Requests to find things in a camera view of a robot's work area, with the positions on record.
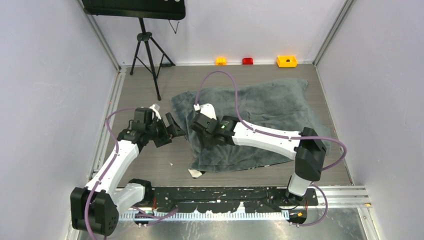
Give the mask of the grey plush pillowcase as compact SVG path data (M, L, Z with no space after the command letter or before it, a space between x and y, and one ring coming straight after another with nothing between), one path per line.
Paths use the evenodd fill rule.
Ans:
M271 82L238 87L235 100L233 88L209 87L201 90L199 104L212 104L219 119L235 117L249 123L286 131L314 129L319 136L330 137L331 130L323 124L305 98L308 81L282 78ZM185 131L194 156L188 169L208 173L223 173L268 167L289 162L278 153L250 146L219 146L203 148L197 133L190 129L195 116L196 91L173 96L170 106L174 118Z

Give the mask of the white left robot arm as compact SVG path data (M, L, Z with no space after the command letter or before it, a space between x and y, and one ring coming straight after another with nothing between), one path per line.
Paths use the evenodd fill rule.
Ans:
M143 148L149 142L159 148L186 134L169 112L165 114L169 125L165 124L157 104L132 110L134 115L127 127L118 135L110 135L114 148L100 170L84 187L75 187L70 194L71 225L87 232L93 240L110 236L119 216L129 208L137 204L148 207L153 202L154 191L147 180L133 178L122 190L116 190Z

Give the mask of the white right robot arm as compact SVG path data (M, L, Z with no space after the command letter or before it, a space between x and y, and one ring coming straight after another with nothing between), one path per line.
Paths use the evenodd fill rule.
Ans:
M281 131L242 122L232 116L217 120L199 112L189 127L197 133L203 147L254 147L293 160L294 173L283 196L287 205L300 205L310 184L321 179L327 148L312 128L304 127L301 132Z

